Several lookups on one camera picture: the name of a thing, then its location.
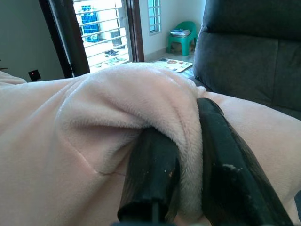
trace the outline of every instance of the green chair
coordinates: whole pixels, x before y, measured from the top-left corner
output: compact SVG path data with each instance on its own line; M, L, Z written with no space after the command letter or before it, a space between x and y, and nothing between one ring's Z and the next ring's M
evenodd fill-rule
M192 21L185 21L175 27L175 30L180 30L180 29L190 30L191 33L190 33L190 35L188 35L187 37L184 37L184 38L175 37L170 34L168 37L167 52L170 53L171 43L178 42L182 46L182 55L188 56L191 41L194 40L194 43L195 44L197 43L198 37L197 37L196 25Z

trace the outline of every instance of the window frame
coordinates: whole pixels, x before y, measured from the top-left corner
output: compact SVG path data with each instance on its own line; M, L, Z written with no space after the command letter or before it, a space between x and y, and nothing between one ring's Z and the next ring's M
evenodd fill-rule
M161 4L160 0L152 0L152 5L149 5L149 1L147 1L147 14L148 14L148 29L149 29L149 35L155 35L162 31L162 21L161 21ZM150 9L154 10L154 15L150 16ZM154 19L154 24L150 24L150 20Z

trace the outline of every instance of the floor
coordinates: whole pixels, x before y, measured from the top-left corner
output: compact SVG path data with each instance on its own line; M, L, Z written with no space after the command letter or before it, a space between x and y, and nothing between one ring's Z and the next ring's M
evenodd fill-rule
M181 52L165 53L158 59L160 59L160 58L168 58L168 59L172 59L172 60L182 60L182 61L193 63L194 51L190 51L190 54L188 56L182 56ZM193 66L190 66L189 68L187 68L183 72L180 72L179 74L186 78L193 76Z

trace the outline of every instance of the window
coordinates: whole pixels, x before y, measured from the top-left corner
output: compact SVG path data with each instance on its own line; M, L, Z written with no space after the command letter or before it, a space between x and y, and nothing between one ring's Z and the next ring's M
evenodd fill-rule
M160 0L148 0L150 34L161 31Z

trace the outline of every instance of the blanket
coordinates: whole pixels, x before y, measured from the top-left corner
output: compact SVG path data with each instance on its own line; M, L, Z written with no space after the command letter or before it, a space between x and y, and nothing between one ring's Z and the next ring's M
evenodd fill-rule
M196 221L202 215L198 97L220 105L298 222L293 197L301 187L296 179L301 143L294 138L301 136L301 122L276 111L271 117L272 109L208 93L176 73L139 63L34 83L0 74L1 224L105 226L117 221L130 150L141 129L150 126L179 147L176 222ZM280 148L273 149L274 144Z

